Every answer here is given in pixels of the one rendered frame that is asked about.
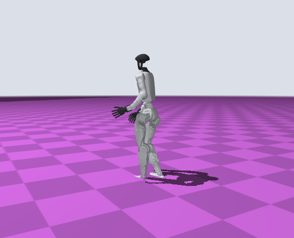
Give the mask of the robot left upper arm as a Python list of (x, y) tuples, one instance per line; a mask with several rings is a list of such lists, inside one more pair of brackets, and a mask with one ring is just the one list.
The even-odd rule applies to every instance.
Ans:
[(144, 97), (142, 99), (145, 100), (148, 97), (146, 85), (145, 85), (145, 75), (143, 73), (140, 73), (140, 74), (136, 75), (135, 78), (138, 82), (139, 89), (141, 90), (141, 92), (144, 93)]

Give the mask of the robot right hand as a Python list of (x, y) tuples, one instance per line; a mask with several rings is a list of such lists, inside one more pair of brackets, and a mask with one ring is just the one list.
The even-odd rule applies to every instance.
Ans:
[[(131, 113), (130, 115), (129, 115), (129, 122), (131, 121), (131, 119), (132, 119), (132, 121), (133, 121), (133, 123), (135, 122), (135, 120), (136, 120), (136, 116), (137, 116), (137, 114), (139, 114), (139, 111), (141, 110), (141, 108), (139, 109), (139, 110), (137, 110), (137, 112), (134, 112), (134, 113)], [(131, 123), (132, 123), (132, 121), (131, 121)]]

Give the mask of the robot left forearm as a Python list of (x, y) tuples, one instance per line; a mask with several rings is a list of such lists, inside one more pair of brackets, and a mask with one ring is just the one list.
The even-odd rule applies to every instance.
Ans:
[(138, 94), (137, 98), (135, 99), (135, 101), (133, 102), (133, 104), (126, 107), (127, 111), (136, 109), (142, 103), (142, 98), (143, 97), (144, 97), (144, 93), (140, 92)]

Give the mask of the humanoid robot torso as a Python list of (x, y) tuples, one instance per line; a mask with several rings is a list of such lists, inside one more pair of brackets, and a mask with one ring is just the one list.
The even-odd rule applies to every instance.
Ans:
[[(140, 73), (143, 73), (145, 75), (145, 85), (146, 85), (147, 96), (148, 96), (145, 100), (142, 99), (142, 102), (147, 102), (147, 104), (144, 104), (145, 109), (143, 110), (143, 112), (150, 113), (149, 122), (152, 122), (152, 121), (155, 122), (158, 119), (158, 112), (154, 108), (153, 104), (151, 104), (151, 101), (155, 100), (154, 76), (151, 72), (143, 72), (143, 70)], [(140, 93), (141, 90), (139, 89), (138, 82), (137, 82), (137, 87)]]

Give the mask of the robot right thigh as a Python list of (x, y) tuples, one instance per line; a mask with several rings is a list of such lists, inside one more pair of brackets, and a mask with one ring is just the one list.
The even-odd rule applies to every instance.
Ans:
[(151, 144), (152, 139), (154, 137), (155, 131), (156, 131), (156, 126), (158, 126), (161, 123), (161, 119), (158, 117), (158, 119), (155, 122), (147, 122), (146, 124), (146, 134), (145, 134), (145, 140), (144, 142), (149, 144), (151, 149), (148, 153), (154, 151), (154, 147)]

